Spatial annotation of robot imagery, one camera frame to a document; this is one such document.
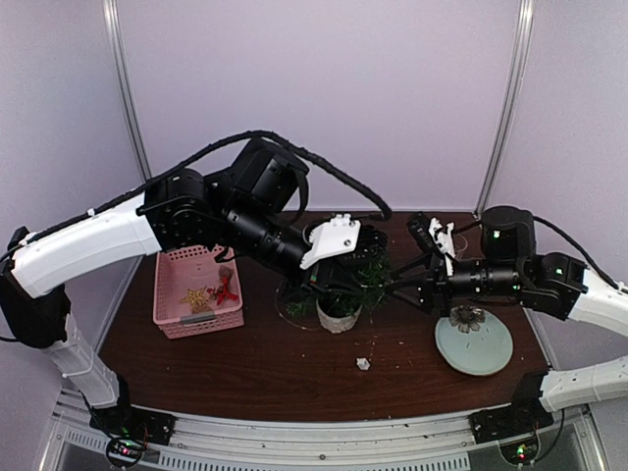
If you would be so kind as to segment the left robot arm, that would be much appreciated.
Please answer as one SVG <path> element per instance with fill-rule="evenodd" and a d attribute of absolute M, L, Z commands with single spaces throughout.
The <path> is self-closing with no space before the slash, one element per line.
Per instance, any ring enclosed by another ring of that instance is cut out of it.
<path fill-rule="evenodd" d="M 1 310 L 15 338 L 46 352 L 89 408 L 121 436 L 141 425 L 126 381 L 81 337 L 67 281 L 113 263 L 195 245 L 232 249 L 283 275 L 291 293 L 356 293 L 343 264 L 360 236 L 392 209 L 324 157 L 272 131 L 245 131 L 203 148 L 242 148 L 224 170 L 201 175 L 198 154 L 109 202 L 44 231 L 17 229 L 1 258 Z M 318 167 L 376 206 L 361 217 L 336 215 L 303 231 L 281 214 L 297 196 L 306 206 L 307 175 Z"/>

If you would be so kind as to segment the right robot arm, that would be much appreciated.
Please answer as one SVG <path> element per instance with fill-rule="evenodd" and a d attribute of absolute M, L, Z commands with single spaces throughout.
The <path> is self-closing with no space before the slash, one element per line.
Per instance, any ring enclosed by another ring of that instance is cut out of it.
<path fill-rule="evenodd" d="M 500 205 L 476 221 L 482 258 L 456 261 L 450 253 L 452 230 L 423 213 L 407 228 L 422 253 L 392 273 L 385 292 L 424 313 L 446 314 L 457 299 L 473 296 L 510 298 L 560 321 L 584 322 L 627 334 L 627 287 L 614 281 L 584 252 L 540 254 L 536 224 L 580 244 L 554 223 L 528 210 Z"/>

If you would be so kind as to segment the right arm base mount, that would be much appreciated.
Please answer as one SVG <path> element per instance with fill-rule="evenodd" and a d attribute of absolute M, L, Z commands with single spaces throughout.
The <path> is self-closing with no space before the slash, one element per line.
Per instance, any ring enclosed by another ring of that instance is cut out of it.
<path fill-rule="evenodd" d="M 523 467 L 541 457 L 539 432 L 551 426 L 554 419 L 542 407 L 507 405 L 474 412 L 469 422 L 477 445 L 497 442 L 506 463 Z"/>

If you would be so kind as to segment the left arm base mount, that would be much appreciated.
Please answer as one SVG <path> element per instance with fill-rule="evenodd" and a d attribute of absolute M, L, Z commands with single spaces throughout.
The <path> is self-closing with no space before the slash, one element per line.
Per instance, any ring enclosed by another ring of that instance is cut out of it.
<path fill-rule="evenodd" d="M 176 417 L 169 413 L 116 406 L 96 409 L 87 406 L 89 425 L 108 438 L 105 457 L 117 469 L 127 470 L 142 459 L 156 456 L 156 445 L 169 445 Z"/>

